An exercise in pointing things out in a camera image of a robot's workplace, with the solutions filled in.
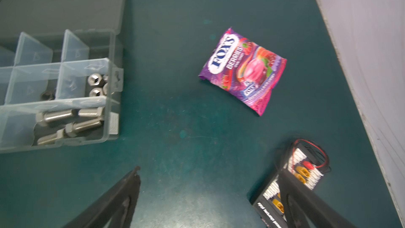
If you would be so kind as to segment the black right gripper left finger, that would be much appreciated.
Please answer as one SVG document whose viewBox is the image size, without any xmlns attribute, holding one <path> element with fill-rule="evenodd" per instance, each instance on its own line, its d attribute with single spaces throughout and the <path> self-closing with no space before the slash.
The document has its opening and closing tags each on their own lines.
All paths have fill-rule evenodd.
<svg viewBox="0 0 405 228">
<path fill-rule="evenodd" d="M 141 179 L 135 167 L 66 228 L 129 228 L 135 213 Z"/>
</svg>

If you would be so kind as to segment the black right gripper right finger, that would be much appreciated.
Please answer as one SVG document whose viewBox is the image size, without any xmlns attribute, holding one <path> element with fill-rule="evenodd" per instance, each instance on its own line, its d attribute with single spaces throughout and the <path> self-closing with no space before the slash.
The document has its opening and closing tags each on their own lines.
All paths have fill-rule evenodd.
<svg viewBox="0 0 405 228">
<path fill-rule="evenodd" d="M 278 184 L 289 228 L 354 228 L 355 226 L 329 207 L 290 172 L 279 171 Z"/>
</svg>

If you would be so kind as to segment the purple Fox's candy bag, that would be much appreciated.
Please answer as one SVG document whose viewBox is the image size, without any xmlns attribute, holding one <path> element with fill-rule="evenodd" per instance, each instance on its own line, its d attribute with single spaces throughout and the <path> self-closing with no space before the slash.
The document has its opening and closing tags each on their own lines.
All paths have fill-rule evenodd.
<svg viewBox="0 0 405 228">
<path fill-rule="evenodd" d="M 262 116 L 287 59 L 236 33 L 221 36 L 199 77 L 222 88 Z"/>
</svg>

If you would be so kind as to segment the silver hex nut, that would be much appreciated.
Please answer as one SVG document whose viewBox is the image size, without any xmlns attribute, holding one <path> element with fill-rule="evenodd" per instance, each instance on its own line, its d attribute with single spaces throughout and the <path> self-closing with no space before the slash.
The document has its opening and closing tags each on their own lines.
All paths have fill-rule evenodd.
<svg viewBox="0 0 405 228">
<path fill-rule="evenodd" d="M 96 87 L 89 92 L 89 97 L 100 97 L 100 96 L 104 96 L 103 88 Z"/>
<path fill-rule="evenodd" d="M 99 73 L 93 73 L 88 76 L 87 79 L 88 85 L 92 87 L 99 87 L 104 84 L 103 76 Z"/>
<path fill-rule="evenodd" d="M 106 96 L 106 95 L 108 94 L 109 75 L 106 74 L 106 75 L 103 75 L 102 77 L 103 77 L 103 87 L 102 87 L 102 90 L 103 90 L 103 94 Z"/>
</svg>

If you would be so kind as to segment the silver hex nut front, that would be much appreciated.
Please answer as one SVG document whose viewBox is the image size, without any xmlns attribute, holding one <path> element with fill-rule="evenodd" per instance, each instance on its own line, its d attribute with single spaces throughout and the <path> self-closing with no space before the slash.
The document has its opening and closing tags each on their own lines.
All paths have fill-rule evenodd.
<svg viewBox="0 0 405 228">
<path fill-rule="evenodd" d="M 106 95 L 108 94 L 109 75 L 106 74 L 106 75 L 103 75 L 102 77 L 103 77 L 103 87 L 102 87 L 102 90 L 103 90 L 103 94 L 106 96 Z"/>
</svg>

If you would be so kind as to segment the silver hex bolt pair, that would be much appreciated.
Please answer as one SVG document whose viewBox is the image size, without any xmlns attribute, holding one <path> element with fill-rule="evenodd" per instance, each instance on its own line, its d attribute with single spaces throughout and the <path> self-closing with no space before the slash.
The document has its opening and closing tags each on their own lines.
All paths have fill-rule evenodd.
<svg viewBox="0 0 405 228">
<path fill-rule="evenodd" d="M 83 122 L 68 123 L 64 129 L 58 130 L 54 134 L 41 137 L 37 140 L 37 145 L 50 145 L 55 144 L 58 140 L 66 138 L 75 138 L 79 133 L 85 132 L 90 129 L 98 128 L 103 125 L 101 119 L 91 119 Z"/>
</svg>

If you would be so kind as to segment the grey plastic organizer box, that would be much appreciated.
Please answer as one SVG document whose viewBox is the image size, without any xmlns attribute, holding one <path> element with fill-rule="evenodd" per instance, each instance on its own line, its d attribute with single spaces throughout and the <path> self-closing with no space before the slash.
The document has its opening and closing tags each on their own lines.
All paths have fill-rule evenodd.
<svg viewBox="0 0 405 228">
<path fill-rule="evenodd" d="M 124 0 L 1 0 L 1 152 L 81 146 L 119 135 L 123 90 Z M 108 94 L 89 97 L 88 76 L 108 74 Z M 41 101 L 52 91 L 55 99 Z M 83 108 L 104 107 L 103 125 L 55 144 L 37 145 Z M 75 116 L 40 126 L 37 113 L 73 109 Z"/>
</svg>

